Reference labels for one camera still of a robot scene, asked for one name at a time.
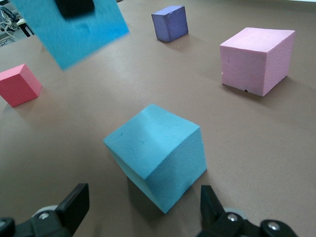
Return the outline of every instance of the cube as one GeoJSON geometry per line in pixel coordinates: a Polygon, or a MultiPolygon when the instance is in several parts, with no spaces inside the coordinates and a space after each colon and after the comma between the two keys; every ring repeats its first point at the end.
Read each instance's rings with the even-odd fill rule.
{"type": "Polygon", "coordinates": [[[0,95],[15,107],[39,96],[41,83],[26,64],[0,73],[0,95]]]}
{"type": "Polygon", "coordinates": [[[164,213],[206,171],[200,127],[156,105],[104,143],[128,178],[164,213]]]}
{"type": "Polygon", "coordinates": [[[295,31],[245,28],[220,45],[222,83],[265,96],[288,74],[295,31]]]}
{"type": "Polygon", "coordinates": [[[172,42],[186,35],[188,23],[184,6],[169,6],[152,14],[158,40],[172,42]]]}

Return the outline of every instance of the foam block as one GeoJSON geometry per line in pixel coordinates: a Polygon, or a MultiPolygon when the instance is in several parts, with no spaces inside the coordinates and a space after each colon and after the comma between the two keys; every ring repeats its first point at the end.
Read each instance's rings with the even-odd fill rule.
{"type": "Polygon", "coordinates": [[[184,6],[169,6],[152,14],[158,40],[172,42],[186,35],[188,23],[184,6]]]}
{"type": "Polygon", "coordinates": [[[220,45],[222,83],[264,96],[288,74],[295,31],[245,28],[220,45]]]}
{"type": "Polygon", "coordinates": [[[104,143],[129,179],[164,213],[206,170],[200,127],[156,105],[104,143]]]}
{"type": "Polygon", "coordinates": [[[54,0],[10,2],[63,70],[128,33],[115,0],[93,0],[92,12],[73,18],[64,18],[54,0]]]}
{"type": "Polygon", "coordinates": [[[41,83],[26,64],[0,73],[0,95],[12,107],[37,98],[41,83]]]}

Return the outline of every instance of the pink cube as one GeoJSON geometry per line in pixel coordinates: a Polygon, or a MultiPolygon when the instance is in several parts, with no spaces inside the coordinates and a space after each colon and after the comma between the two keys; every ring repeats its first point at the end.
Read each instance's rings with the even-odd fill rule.
{"type": "Polygon", "coordinates": [[[220,45],[222,83],[264,96],[288,74],[295,31],[245,28],[220,45]]]}
{"type": "Polygon", "coordinates": [[[0,95],[12,107],[37,98],[41,83],[26,64],[0,73],[0,95]]]}

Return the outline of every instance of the purple cube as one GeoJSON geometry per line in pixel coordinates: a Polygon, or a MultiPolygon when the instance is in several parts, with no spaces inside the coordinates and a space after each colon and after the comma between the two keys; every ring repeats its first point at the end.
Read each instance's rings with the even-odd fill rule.
{"type": "Polygon", "coordinates": [[[169,6],[152,14],[158,40],[172,42],[186,35],[188,23],[184,6],[169,6]]]}
{"type": "Polygon", "coordinates": [[[265,96],[288,74],[295,31],[245,28],[220,45],[222,83],[265,96]]]}

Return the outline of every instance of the gray table surface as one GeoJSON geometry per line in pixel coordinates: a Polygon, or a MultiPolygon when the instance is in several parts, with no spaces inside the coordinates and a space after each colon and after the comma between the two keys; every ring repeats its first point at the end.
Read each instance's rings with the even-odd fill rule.
{"type": "Polygon", "coordinates": [[[0,48],[0,71],[26,63],[43,89],[0,98],[0,216],[17,223],[80,182],[90,210],[77,237],[194,237],[199,193],[259,225],[315,236],[316,4],[284,0],[125,0],[130,34],[61,71],[36,36],[0,48]],[[186,7],[189,34],[156,39],[151,13],[186,7]],[[219,45],[245,27],[296,30],[289,75],[265,97],[221,84],[219,45]],[[102,140],[148,104],[201,126],[208,170],[166,214],[121,171],[102,140]]]}

